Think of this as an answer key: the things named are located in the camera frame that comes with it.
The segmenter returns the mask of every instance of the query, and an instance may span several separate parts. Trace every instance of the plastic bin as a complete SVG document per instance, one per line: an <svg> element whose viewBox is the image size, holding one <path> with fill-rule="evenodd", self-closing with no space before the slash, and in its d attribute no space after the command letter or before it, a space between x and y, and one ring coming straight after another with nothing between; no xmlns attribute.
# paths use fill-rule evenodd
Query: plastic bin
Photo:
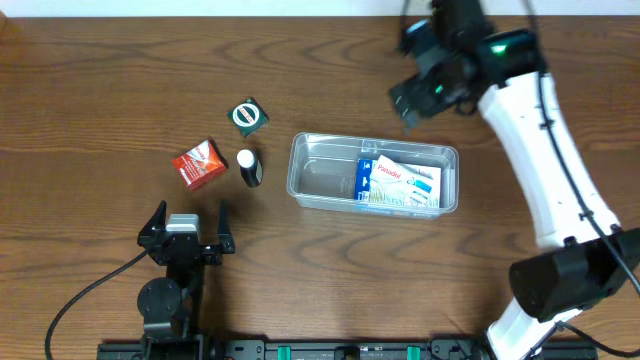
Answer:
<svg viewBox="0 0 640 360"><path fill-rule="evenodd" d="M440 208L354 200L358 159L377 160L380 155L442 169ZM309 208L435 219L458 206L458 169L458 152L450 146L300 133L293 139L287 192Z"/></svg>

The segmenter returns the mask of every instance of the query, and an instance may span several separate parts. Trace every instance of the small red box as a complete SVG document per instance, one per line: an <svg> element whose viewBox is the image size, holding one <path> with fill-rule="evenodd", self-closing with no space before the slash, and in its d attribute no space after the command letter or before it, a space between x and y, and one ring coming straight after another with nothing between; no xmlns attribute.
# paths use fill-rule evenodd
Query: small red box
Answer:
<svg viewBox="0 0 640 360"><path fill-rule="evenodd" d="M180 172L191 190L197 189L227 170L208 140L179 158L173 159L172 162L173 167Z"/></svg>

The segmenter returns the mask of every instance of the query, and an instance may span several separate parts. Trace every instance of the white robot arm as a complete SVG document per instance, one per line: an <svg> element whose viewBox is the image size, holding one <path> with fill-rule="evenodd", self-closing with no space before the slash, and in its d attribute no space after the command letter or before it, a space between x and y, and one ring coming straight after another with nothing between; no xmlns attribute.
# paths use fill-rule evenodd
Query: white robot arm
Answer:
<svg viewBox="0 0 640 360"><path fill-rule="evenodd" d="M569 328L564 322L613 294L625 276L640 293L629 270L637 265L639 235L633 230L622 239L630 232L620 229L585 169L553 79L540 76L546 64L535 21L533 31L497 33L478 0L434 0L432 6L431 23L408 27L400 45L420 73L390 95L409 127L452 106L462 114L475 106L502 142L543 255L512 265L515 297L487 330L486 341L498 360L522 359L557 324ZM613 233L617 249L608 239Z"/></svg>
<svg viewBox="0 0 640 360"><path fill-rule="evenodd" d="M480 99L479 110L502 142L518 182L524 191L533 217L536 242L543 251L565 246L565 239L578 243L598 238L578 204L544 128L537 94L538 74L532 72L508 79L508 86L491 86ZM567 126L562 118L550 75L543 81L543 95L551 128L569 168L594 218L607 235L618 219L596 190ZM521 359L554 327L556 321L567 321L578 315L574 309L559 314L553 320L540 323L527 315L513 299L502 317L487 332L498 360Z"/></svg>

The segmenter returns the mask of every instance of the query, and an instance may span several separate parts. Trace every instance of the white wall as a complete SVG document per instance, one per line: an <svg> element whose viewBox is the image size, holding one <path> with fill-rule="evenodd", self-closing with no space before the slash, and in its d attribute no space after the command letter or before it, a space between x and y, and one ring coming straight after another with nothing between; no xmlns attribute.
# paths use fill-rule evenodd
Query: white wall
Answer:
<svg viewBox="0 0 640 360"><path fill-rule="evenodd" d="M640 0L530 0L539 15L640 15ZM521 0L482 0L490 15L522 15ZM397 16L403 0L0 0L21 16ZM426 14L430 0L411 0Z"/></svg>

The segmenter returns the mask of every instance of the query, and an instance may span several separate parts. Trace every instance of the small bottle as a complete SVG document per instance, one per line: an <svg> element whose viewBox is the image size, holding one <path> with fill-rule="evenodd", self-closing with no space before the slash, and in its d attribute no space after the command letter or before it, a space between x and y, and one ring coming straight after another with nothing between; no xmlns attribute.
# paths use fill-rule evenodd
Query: small bottle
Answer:
<svg viewBox="0 0 640 360"><path fill-rule="evenodd" d="M262 164L258 155L252 150L240 150L238 153L240 174L249 187L256 187L262 182Z"/></svg>

